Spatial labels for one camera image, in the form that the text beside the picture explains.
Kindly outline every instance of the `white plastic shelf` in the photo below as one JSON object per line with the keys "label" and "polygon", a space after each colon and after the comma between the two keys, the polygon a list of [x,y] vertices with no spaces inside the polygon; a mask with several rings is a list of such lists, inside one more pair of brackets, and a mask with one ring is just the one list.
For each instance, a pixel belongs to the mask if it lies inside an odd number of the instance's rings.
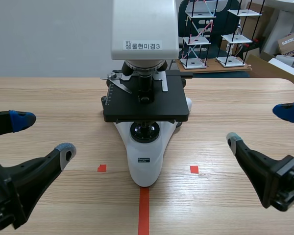
{"label": "white plastic shelf", "polygon": [[233,34],[222,35],[222,37],[231,44],[252,43],[250,39],[248,39],[247,37],[243,35],[235,35],[233,41],[232,41]]}
{"label": "white plastic shelf", "polygon": [[217,12],[223,11],[226,7],[228,0],[209,0],[209,1],[188,1],[185,12],[192,14],[196,12],[199,14],[205,13],[205,17],[210,17],[210,12],[214,12],[218,3]]}
{"label": "white plastic shelf", "polygon": [[248,10],[248,9],[242,9],[239,11],[239,13],[237,14],[237,10],[228,10],[228,12],[232,13],[233,15],[242,17],[242,16],[262,16],[262,14],[252,11],[252,10]]}
{"label": "white plastic shelf", "polygon": [[187,67],[186,67],[186,59],[181,59],[181,63],[186,70],[193,70],[193,69],[205,69],[205,63],[202,60],[197,58],[195,59],[188,59]]}
{"label": "white plastic shelf", "polygon": [[246,64],[243,64],[243,62],[239,58],[237,58],[235,56],[229,56],[227,58],[226,65],[225,65],[226,56],[225,57],[218,57],[216,59],[225,68],[228,68],[228,67],[241,67],[241,66],[245,66],[246,65]]}
{"label": "white plastic shelf", "polygon": [[186,12],[186,14],[192,19],[216,18],[216,16],[210,15],[209,12],[194,12],[193,16],[191,12]]}
{"label": "white plastic shelf", "polygon": [[211,44],[206,37],[191,37],[191,43],[188,43],[190,37],[184,37],[184,41],[189,46],[195,46],[195,45],[209,45]]}

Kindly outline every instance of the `wooden tray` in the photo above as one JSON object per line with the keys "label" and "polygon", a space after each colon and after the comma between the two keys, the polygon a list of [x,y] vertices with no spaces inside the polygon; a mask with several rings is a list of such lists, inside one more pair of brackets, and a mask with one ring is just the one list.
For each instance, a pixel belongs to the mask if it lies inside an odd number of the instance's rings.
{"label": "wooden tray", "polygon": [[205,69],[194,69],[194,70],[186,70],[184,69],[180,60],[176,60],[176,64],[178,69],[181,72],[193,72],[193,73],[207,73],[207,72],[235,72],[235,71],[250,71],[252,70],[250,65],[245,65],[242,67],[223,67],[215,58],[208,59],[207,68]]}

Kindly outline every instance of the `microscope label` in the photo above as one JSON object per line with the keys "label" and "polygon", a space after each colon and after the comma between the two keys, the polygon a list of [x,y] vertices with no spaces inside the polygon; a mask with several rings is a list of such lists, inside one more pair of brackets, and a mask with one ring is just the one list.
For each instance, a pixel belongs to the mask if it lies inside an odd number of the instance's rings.
{"label": "microscope label", "polygon": [[162,41],[123,41],[123,50],[162,50]]}
{"label": "microscope label", "polygon": [[150,163],[150,158],[138,158],[139,163]]}

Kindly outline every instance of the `red tape marker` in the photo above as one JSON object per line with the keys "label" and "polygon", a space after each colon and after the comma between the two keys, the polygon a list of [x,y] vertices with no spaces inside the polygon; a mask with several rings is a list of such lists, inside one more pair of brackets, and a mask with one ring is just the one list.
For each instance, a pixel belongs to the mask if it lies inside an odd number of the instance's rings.
{"label": "red tape marker", "polygon": [[149,235],[149,188],[141,188],[139,196],[138,235]]}
{"label": "red tape marker", "polygon": [[106,172],[107,171],[107,165],[100,165],[97,168],[97,172]]}
{"label": "red tape marker", "polygon": [[196,165],[191,166],[191,174],[199,174],[198,166]]}

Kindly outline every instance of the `blue gripper fingertip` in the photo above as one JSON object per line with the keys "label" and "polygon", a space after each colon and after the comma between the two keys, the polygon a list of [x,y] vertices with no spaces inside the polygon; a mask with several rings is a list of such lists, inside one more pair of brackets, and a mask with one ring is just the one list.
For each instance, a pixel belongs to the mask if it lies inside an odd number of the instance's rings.
{"label": "blue gripper fingertip", "polygon": [[273,113],[280,119],[294,123],[294,103],[278,104],[273,108]]}
{"label": "blue gripper fingertip", "polygon": [[17,111],[10,110],[9,113],[12,124],[12,130],[14,133],[31,127],[32,125],[34,125],[36,121],[36,116],[30,112],[20,114]]}

